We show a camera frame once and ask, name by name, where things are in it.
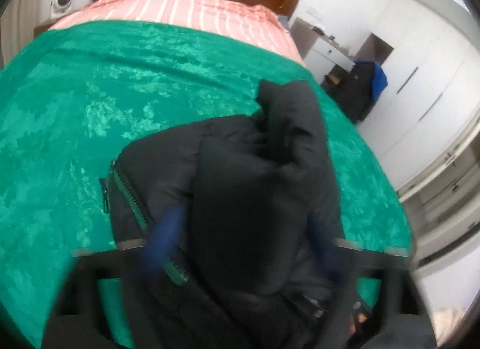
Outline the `black puffer jacket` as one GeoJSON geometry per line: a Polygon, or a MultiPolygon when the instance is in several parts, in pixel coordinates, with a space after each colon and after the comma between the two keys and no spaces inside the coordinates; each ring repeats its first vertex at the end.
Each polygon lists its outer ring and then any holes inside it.
{"type": "Polygon", "coordinates": [[[135,140],[101,180],[118,247],[187,213],[164,271],[141,289],[161,348],[314,348],[334,284],[307,237],[340,239],[335,170],[317,96],[261,81],[259,109],[135,140]]]}

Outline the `dark jacket on chair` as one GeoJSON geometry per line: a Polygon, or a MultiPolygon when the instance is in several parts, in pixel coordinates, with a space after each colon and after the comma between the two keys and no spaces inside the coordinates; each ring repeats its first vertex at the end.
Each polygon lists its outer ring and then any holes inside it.
{"type": "Polygon", "coordinates": [[[372,85],[376,65],[373,62],[355,64],[329,96],[353,123],[363,122],[374,107],[372,85]]]}

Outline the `blue garment on chair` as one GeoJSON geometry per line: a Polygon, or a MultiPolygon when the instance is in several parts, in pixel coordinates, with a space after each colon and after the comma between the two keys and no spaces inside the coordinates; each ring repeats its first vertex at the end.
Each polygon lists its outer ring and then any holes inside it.
{"type": "Polygon", "coordinates": [[[377,103],[383,91],[388,87],[388,79],[383,68],[374,61],[356,59],[356,64],[372,64],[373,78],[371,81],[371,98],[373,103],[377,103]]]}

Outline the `white wardrobe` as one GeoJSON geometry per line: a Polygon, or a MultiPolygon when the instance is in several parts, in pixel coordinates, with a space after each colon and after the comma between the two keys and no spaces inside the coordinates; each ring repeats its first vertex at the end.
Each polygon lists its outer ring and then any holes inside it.
{"type": "Polygon", "coordinates": [[[479,28],[461,0],[391,0],[373,34],[388,87],[360,134],[396,190],[439,159],[479,109],[479,28]]]}

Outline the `white desk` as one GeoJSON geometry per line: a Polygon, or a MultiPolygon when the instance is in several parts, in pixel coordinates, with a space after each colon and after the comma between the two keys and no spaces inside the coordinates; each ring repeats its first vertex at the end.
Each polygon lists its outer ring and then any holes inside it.
{"type": "Polygon", "coordinates": [[[352,70],[352,58],[326,36],[319,35],[313,25],[296,18],[289,32],[299,55],[318,84],[323,83],[326,76],[332,72],[335,72],[337,77],[342,77],[352,70]]]}

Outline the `green bed blanket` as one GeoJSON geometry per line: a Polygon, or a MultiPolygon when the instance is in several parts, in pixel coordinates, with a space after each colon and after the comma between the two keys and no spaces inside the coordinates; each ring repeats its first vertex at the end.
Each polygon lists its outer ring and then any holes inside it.
{"type": "MultiPolygon", "coordinates": [[[[407,219],[374,154],[306,69],[206,32],[146,22],[51,30],[1,72],[1,300],[41,346],[78,256],[121,250],[101,180],[131,142],[259,109],[261,81],[304,81],[316,94],[337,180],[341,239],[360,250],[411,245],[407,219]]],[[[118,278],[98,283],[108,325],[134,345],[118,278]]],[[[379,283],[357,282],[363,323],[379,283]]]]}

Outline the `pink striped bed sheet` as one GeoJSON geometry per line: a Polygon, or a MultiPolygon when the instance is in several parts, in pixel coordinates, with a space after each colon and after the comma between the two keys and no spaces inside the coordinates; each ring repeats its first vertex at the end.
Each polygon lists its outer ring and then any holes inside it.
{"type": "Polygon", "coordinates": [[[264,5],[230,0],[98,0],[60,19],[53,28],[62,30],[95,21],[181,26],[232,38],[303,63],[289,31],[264,5]]]}

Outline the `wooden nightstand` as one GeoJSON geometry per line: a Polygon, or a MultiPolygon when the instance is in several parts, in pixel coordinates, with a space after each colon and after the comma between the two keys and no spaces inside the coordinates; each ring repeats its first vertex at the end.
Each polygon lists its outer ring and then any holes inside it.
{"type": "Polygon", "coordinates": [[[41,24],[35,26],[34,29],[33,29],[33,32],[32,32],[33,33],[33,38],[36,38],[37,36],[41,35],[42,33],[46,32],[47,30],[49,30],[58,21],[59,21],[59,19],[55,19],[55,20],[49,19],[49,20],[46,20],[46,21],[42,22],[41,24]]]}

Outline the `white round fan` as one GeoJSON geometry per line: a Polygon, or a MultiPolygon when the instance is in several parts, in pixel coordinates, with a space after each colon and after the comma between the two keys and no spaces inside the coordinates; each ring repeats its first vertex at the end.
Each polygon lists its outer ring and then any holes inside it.
{"type": "Polygon", "coordinates": [[[50,3],[50,19],[61,18],[72,10],[72,0],[52,0],[50,3]]]}

